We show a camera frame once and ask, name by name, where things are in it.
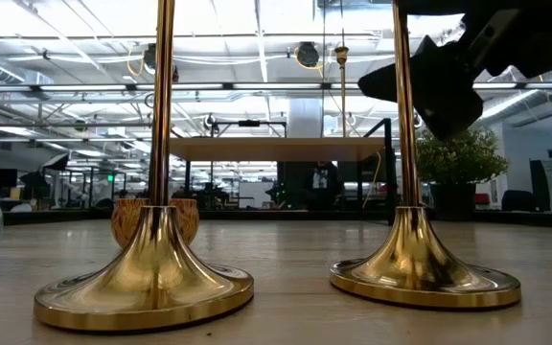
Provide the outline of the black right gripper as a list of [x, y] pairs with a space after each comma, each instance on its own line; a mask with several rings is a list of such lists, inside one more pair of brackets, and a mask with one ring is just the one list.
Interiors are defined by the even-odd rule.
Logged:
[[[464, 40], [470, 45], [477, 38], [487, 41], [471, 54], [480, 69], [496, 76], [514, 66], [527, 79], [552, 71], [552, 0], [465, 0], [465, 5]], [[461, 134], [483, 112], [465, 53], [456, 41], [438, 46], [426, 35], [408, 61], [411, 123], [418, 116], [439, 140]], [[395, 82], [392, 63], [361, 77], [357, 85], [386, 90]]]

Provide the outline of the short brass candlestick holder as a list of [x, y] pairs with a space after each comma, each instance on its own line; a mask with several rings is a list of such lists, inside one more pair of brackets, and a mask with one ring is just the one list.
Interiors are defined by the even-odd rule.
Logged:
[[521, 300], [520, 282], [504, 272], [467, 265], [434, 233], [421, 205], [410, 80], [407, 18], [393, 0], [396, 90], [402, 150], [402, 202], [384, 244], [370, 257], [330, 267], [330, 283], [353, 295], [429, 309], [495, 309]]

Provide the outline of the orange patterned candle tin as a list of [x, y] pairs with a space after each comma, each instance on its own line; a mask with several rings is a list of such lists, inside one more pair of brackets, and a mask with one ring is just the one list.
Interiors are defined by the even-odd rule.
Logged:
[[[140, 220], [141, 208], [149, 204], [148, 198], [118, 199], [111, 216], [112, 235], [121, 248], [132, 239]], [[189, 198], [171, 198], [169, 205], [175, 208], [176, 221], [186, 244], [195, 238], [199, 212], [196, 201]]]

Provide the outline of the medium brass candlestick holder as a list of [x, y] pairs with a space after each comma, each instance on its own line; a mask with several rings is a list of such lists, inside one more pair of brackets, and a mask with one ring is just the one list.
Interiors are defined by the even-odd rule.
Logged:
[[99, 271], [53, 282], [34, 296], [34, 318], [61, 329], [141, 332], [201, 322], [235, 311], [254, 279], [205, 264], [184, 242], [169, 204], [175, 0], [159, 0], [149, 203], [128, 246]]

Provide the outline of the potted green plant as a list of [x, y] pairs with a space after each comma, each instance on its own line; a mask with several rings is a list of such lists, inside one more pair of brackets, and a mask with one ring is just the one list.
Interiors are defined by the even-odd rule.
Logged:
[[508, 161], [497, 153], [496, 134], [486, 128], [467, 129], [440, 140], [428, 129], [417, 141], [420, 180], [429, 185], [438, 220], [466, 221], [475, 209], [476, 186], [505, 173]]

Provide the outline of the black office chair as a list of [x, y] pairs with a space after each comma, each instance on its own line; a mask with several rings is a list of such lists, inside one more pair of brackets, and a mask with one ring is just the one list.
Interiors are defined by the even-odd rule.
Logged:
[[527, 191], [507, 190], [501, 199], [501, 210], [535, 212], [537, 210], [536, 198]]

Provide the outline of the person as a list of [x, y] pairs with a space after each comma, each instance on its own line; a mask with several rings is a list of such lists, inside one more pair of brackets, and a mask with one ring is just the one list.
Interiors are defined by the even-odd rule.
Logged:
[[310, 211], [329, 211], [339, 193], [338, 169], [331, 161], [319, 161], [305, 179], [306, 202]]

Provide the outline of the wooden shelf with black legs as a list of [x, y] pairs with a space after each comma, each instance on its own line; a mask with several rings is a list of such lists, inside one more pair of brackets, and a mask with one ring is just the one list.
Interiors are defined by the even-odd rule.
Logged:
[[386, 169], [386, 218], [392, 223], [396, 209], [395, 157], [391, 120], [383, 118], [361, 137], [347, 138], [172, 138], [170, 153], [193, 161], [353, 161], [374, 153]]

